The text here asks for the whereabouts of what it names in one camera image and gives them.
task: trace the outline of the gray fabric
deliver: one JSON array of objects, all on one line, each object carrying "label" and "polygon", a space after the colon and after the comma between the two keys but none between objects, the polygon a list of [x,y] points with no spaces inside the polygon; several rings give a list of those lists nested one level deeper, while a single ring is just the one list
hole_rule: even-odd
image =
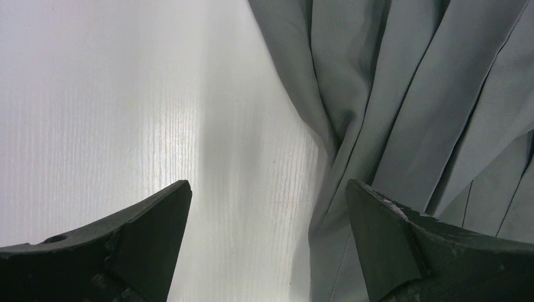
[{"label": "gray fabric", "polygon": [[310,223],[312,301],[367,300],[344,197],[352,178],[454,224],[534,240],[534,4],[249,2],[333,160]]}]

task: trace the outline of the gray cloth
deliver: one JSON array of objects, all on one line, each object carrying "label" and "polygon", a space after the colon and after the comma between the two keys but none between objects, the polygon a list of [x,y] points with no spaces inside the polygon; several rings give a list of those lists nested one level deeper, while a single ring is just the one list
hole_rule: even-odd
[{"label": "gray cloth", "polygon": [[249,0],[332,168],[310,223],[312,301],[366,301],[344,188],[534,242],[534,3]]}]

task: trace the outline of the white surface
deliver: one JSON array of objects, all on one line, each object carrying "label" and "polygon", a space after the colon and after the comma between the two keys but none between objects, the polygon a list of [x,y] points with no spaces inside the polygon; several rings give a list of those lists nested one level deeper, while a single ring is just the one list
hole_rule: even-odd
[{"label": "white surface", "polygon": [[189,179],[169,301],[307,301],[321,154],[246,0],[0,0],[0,245]]}]

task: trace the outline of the gray garment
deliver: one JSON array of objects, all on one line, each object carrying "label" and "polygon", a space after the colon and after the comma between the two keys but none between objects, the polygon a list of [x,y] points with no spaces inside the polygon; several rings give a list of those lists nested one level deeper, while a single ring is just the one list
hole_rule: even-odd
[{"label": "gray garment", "polygon": [[470,230],[534,242],[534,3],[249,0],[332,158],[310,223],[312,301],[366,301],[349,179]]}]

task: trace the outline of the black plastic part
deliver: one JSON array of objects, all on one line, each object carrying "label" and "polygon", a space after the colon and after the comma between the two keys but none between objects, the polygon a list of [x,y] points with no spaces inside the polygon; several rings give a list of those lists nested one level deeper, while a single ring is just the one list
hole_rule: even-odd
[{"label": "black plastic part", "polygon": [[38,245],[0,249],[0,301],[166,301],[191,204],[178,181]]},{"label": "black plastic part", "polygon": [[346,197],[371,302],[534,301],[534,245],[443,223],[360,181]]}]

